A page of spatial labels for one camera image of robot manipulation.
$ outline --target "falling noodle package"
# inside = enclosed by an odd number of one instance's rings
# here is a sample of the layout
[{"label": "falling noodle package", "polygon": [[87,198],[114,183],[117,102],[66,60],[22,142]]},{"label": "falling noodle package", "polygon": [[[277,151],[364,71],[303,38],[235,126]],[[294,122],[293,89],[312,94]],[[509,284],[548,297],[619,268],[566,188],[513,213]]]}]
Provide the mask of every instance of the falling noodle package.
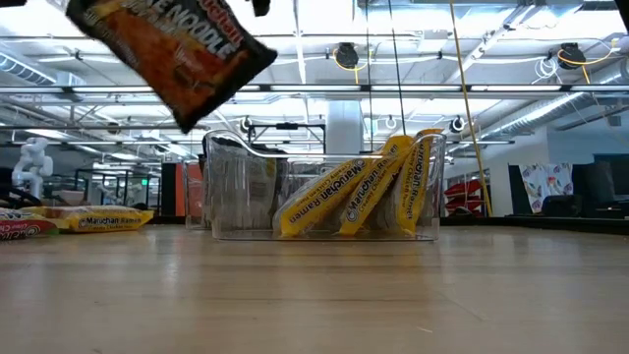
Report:
[{"label": "falling noodle package", "polygon": [[140,74],[184,133],[277,57],[223,0],[71,0],[67,16]]}]

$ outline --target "ceiling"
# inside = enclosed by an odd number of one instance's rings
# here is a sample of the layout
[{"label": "ceiling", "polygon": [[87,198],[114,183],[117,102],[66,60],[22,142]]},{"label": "ceiling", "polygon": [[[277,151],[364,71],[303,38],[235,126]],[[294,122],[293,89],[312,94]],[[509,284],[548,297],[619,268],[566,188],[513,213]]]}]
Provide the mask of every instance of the ceiling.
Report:
[{"label": "ceiling", "polygon": [[[29,0],[22,8],[0,10],[0,52],[9,53],[50,77],[74,75],[75,84],[91,87],[144,86],[145,82],[117,60],[106,46],[86,38],[65,16],[63,0]],[[230,0],[241,24],[257,39],[278,51],[277,61],[260,73],[252,85],[443,85],[461,84],[457,50],[447,1],[392,0],[272,0],[266,17],[255,18],[251,4]],[[455,15],[460,37],[465,79],[470,85],[555,85],[584,80],[581,70],[551,70],[556,59],[541,67],[544,58],[554,56],[561,43],[575,42],[589,61],[606,60],[588,66],[590,73],[612,65],[629,51],[626,28],[610,1],[548,0],[548,6],[518,6],[515,0],[456,1]],[[331,55],[340,42],[352,42],[362,63],[369,68],[354,72],[341,70]],[[545,75],[543,70],[551,71]],[[32,87],[13,74],[0,72],[0,86]],[[191,158],[200,153],[198,141],[206,130],[229,128],[239,132],[244,117],[254,123],[324,123],[327,102],[338,99],[334,92],[303,93],[241,91],[214,114],[200,121],[202,129],[183,135],[174,129],[170,111],[153,94],[104,91],[80,95],[79,100],[54,94],[0,94],[4,99],[0,123],[5,127],[25,125],[84,125],[120,128],[66,131],[48,134],[53,141],[189,141],[163,148],[151,145],[93,146],[79,152],[92,157],[131,160],[162,158],[173,153]],[[457,94],[410,94],[397,92],[372,95],[345,94],[343,99],[360,100],[366,142],[385,140],[399,133],[402,112],[409,134],[429,127],[447,128],[457,116],[466,115],[465,101]],[[481,127],[489,127],[499,116],[510,114],[526,103],[544,99],[537,95],[475,94],[470,113]],[[136,130],[125,129],[136,126]],[[4,141],[23,141],[35,135],[25,131],[0,131]],[[269,131],[269,140],[303,141],[306,131]],[[321,152],[318,144],[280,145],[293,152]],[[112,152],[125,153],[117,158]]]}]

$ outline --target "wooden floor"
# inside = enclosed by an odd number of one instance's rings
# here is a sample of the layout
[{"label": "wooden floor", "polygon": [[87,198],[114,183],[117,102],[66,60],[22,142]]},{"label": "wooden floor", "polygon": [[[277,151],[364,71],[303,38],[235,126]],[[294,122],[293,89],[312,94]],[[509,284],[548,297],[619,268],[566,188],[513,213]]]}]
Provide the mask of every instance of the wooden floor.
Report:
[{"label": "wooden floor", "polygon": [[0,244],[0,353],[629,353],[622,236],[214,242],[179,227]]}]

